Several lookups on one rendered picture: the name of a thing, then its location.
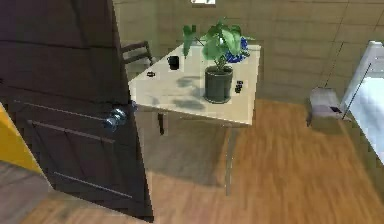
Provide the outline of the white square table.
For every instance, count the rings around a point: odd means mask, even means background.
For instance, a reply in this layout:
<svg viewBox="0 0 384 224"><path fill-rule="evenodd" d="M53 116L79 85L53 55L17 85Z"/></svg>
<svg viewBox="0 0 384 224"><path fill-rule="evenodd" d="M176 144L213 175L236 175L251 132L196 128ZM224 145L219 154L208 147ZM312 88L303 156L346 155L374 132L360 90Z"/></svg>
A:
<svg viewBox="0 0 384 224"><path fill-rule="evenodd" d="M212 104L203 97L204 69L213 62L203 58L200 45L192 46L187 57L183 56L181 47L170 52L172 56L180 58L178 70L171 70L167 59L162 58L128 82L131 99L138 106L160 113L173 112L196 121L212 121L229 128L226 190L231 189L233 151L238 133L253 123L261 47L249 45L248 48L250 56L232 65L231 98L225 104ZM148 77L147 72L150 71L156 75ZM235 92L238 80L243 81L240 93Z"/></svg>

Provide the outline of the green house plant dark pot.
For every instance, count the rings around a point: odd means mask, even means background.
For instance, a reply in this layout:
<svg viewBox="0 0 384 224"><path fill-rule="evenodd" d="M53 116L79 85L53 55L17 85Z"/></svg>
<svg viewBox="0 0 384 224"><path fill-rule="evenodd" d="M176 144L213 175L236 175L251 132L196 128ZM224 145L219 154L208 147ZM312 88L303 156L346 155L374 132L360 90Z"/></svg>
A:
<svg viewBox="0 0 384 224"><path fill-rule="evenodd" d="M212 25L201 37L197 36L195 25L184 25L182 35L184 57L189 55L193 42L197 41L202 46L203 58L213 62L204 69L204 99L212 104L227 103L231 98L234 69L226 61L225 54L227 51L239 54L241 38L245 37L248 42L252 37L243 36L239 25L227 25L223 19Z"/></svg>

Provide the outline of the black mug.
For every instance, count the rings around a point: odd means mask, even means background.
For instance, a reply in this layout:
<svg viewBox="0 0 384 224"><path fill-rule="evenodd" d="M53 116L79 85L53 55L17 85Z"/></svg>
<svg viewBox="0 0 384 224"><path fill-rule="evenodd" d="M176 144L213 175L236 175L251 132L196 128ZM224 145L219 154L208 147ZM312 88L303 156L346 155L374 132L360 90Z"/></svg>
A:
<svg viewBox="0 0 384 224"><path fill-rule="evenodd" d="M178 70L180 68L180 60L178 56L169 56L167 61L171 70Z"/></svg>

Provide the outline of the blue patterned plate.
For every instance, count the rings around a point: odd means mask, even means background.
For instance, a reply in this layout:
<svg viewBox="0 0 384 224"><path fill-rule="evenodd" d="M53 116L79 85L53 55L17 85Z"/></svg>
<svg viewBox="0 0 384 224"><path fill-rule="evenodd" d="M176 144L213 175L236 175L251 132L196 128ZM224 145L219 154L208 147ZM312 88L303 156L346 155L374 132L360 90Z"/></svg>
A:
<svg viewBox="0 0 384 224"><path fill-rule="evenodd" d="M248 42L245 37L241 38L240 48L241 48L241 51L237 55L232 54L230 51L226 52L225 57L228 63L239 63L249 56Z"/></svg>

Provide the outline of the silver round door knob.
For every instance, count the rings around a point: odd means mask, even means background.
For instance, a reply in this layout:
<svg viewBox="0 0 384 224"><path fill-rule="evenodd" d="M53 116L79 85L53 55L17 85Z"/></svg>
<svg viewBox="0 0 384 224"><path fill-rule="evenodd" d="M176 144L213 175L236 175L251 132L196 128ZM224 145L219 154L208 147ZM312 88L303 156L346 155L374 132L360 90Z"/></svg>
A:
<svg viewBox="0 0 384 224"><path fill-rule="evenodd" d="M105 128L115 132L117 128L124 125L127 121L127 115L122 109L115 108L111 111L109 116L103 121Z"/></svg>

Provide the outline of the dark wooden chair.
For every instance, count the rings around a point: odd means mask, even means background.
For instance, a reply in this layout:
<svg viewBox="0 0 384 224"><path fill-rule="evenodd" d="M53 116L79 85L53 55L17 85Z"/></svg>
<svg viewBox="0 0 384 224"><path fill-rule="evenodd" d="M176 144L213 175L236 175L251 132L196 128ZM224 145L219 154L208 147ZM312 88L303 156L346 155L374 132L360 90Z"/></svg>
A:
<svg viewBox="0 0 384 224"><path fill-rule="evenodd" d="M132 55L132 51L144 48L144 51ZM123 61L125 64L133 63L135 61L146 59L149 62L149 65L154 64L154 58L152 57L149 43L147 41L141 41L137 43L131 43L121 48L123 54Z"/></svg>

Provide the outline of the dark brown room door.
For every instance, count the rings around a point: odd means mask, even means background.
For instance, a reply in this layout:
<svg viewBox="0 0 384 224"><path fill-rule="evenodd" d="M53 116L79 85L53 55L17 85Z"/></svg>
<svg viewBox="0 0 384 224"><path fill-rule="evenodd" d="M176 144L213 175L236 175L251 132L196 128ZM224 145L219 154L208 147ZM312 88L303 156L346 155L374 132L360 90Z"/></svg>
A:
<svg viewBox="0 0 384 224"><path fill-rule="evenodd" d="M153 222L113 0L0 0L0 103L54 190Z"/></svg>

